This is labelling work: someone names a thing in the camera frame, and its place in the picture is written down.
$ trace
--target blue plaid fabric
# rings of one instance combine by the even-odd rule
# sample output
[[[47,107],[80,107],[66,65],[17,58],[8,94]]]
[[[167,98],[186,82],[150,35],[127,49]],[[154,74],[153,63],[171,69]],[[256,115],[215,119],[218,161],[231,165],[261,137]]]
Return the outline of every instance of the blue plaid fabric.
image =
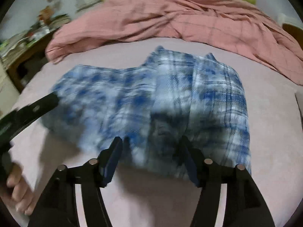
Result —
[[[60,103],[42,117],[43,124],[83,150],[101,151],[115,136],[128,138],[123,163],[187,178],[173,158],[186,135],[217,163],[251,170],[243,86],[236,71],[212,54],[197,57],[159,46],[140,67],[78,65],[52,91]]]

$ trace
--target metal screw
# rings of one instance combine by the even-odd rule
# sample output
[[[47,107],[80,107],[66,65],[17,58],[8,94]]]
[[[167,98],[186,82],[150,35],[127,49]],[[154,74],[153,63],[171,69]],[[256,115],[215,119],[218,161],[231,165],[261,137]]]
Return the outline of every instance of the metal screw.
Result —
[[[205,159],[204,163],[207,165],[211,165],[212,164],[212,160],[211,159]]]
[[[66,168],[65,165],[59,165],[59,166],[57,167],[58,171],[64,171],[65,168]]]
[[[35,106],[35,107],[33,108],[33,112],[35,113],[35,112],[38,111],[39,109],[40,109],[40,106],[37,105],[37,106]]]
[[[237,168],[238,168],[240,171],[244,171],[244,170],[245,170],[245,166],[242,165],[242,164],[238,164],[238,165],[237,165]]]
[[[98,160],[97,159],[90,159],[89,162],[91,165],[95,165],[98,163]]]

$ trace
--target human hand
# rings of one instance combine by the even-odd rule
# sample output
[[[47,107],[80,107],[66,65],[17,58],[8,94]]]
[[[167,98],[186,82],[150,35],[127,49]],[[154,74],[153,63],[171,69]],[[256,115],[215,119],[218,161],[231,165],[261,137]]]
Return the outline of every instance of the human hand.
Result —
[[[31,215],[36,201],[31,188],[22,176],[22,168],[18,164],[13,164],[6,185],[8,188],[13,188],[13,191],[12,195],[9,195],[6,190],[1,189],[0,197],[2,201],[8,206],[16,208],[17,212]]]

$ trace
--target bed sheet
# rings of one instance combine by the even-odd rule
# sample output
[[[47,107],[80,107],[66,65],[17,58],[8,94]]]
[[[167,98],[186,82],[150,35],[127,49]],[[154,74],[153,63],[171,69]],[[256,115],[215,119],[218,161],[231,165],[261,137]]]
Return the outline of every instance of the bed sheet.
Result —
[[[268,67],[228,51],[181,39],[117,43],[69,55],[58,65],[47,63],[26,86],[15,107],[48,94],[52,85],[75,65],[135,67],[158,45],[199,56],[212,52],[218,61],[238,72],[247,100],[252,177],[276,226],[282,227],[303,197],[303,132],[294,95],[301,87]],[[23,165],[36,195],[40,195],[58,165],[79,166],[97,156],[82,153],[48,133],[39,120],[14,138],[13,145],[12,158]],[[76,192],[80,224],[86,226],[80,187],[76,187]],[[200,189],[191,182],[119,166],[113,181],[101,192],[113,227],[185,227],[190,226]],[[225,200],[226,186],[223,186],[216,227],[222,226]]]

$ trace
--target garment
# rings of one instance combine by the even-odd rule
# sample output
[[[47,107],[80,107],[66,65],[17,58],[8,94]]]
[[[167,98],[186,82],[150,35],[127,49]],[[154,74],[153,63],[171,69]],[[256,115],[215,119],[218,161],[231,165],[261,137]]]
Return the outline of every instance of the garment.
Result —
[[[151,37],[206,43],[303,85],[303,51],[298,42],[257,7],[241,0],[107,0],[56,32],[46,55],[57,63],[113,40]]]
[[[78,65],[53,87],[58,107],[42,117],[55,134],[83,150],[101,151],[128,139],[122,162],[186,178],[174,159],[186,135],[204,156],[250,171],[243,86],[234,69],[212,54],[196,57],[158,47],[140,67]]]

